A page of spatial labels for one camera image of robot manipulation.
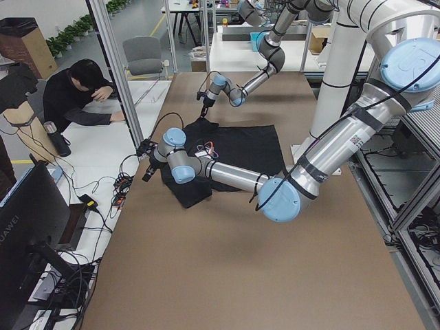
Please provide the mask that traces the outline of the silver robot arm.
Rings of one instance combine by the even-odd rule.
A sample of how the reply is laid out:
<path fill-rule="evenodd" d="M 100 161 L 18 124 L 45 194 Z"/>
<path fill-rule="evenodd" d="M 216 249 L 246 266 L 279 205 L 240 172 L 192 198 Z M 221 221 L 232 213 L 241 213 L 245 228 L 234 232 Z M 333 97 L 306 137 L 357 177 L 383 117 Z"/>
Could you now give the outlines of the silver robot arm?
<path fill-rule="evenodd" d="M 185 207 L 209 197 L 209 182 L 249 191 L 256 209 L 272 221 L 295 219 L 319 195 L 320 186 L 385 123 L 411 110 L 408 99 L 420 99 L 439 84 L 439 42 L 414 38 L 392 48 L 383 58 L 380 79 L 369 80 L 362 95 L 345 114 L 324 130 L 291 169 L 274 170 L 281 155 L 271 147 L 274 130 L 258 127 L 263 137 L 254 142 L 258 152 L 268 151 L 262 172 L 225 163 L 232 140 L 223 137 L 218 124 L 198 118 L 179 129 L 169 128 L 159 142 L 148 148 L 149 167 L 143 180 L 156 171 L 165 174 L 169 188 Z"/>
<path fill-rule="evenodd" d="M 246 23 L 262 28 L 256 33 L 253 44 L 256 53 L 263 60 L 263 65 L 241 85 L 235 84 L 224 72 L 210 69 L 207 75 L 209 86 L 197 92 L 197 99 L 202 101 L 201 118 L 207 116 L 220 93 L 227 96 L 232 107 L 240 107 L 252 92 L 281 72 L 286 60 L 281 44 L 289 27 L 301 12 L 306 12 L 308 21 L 314 25 L 326 23 L 333 14 L 333 6 L 325 1 L 283 1 L 275 22 L 270 24 L 264 9 L 255 1 L 240 1 L 237 9 Z"/>

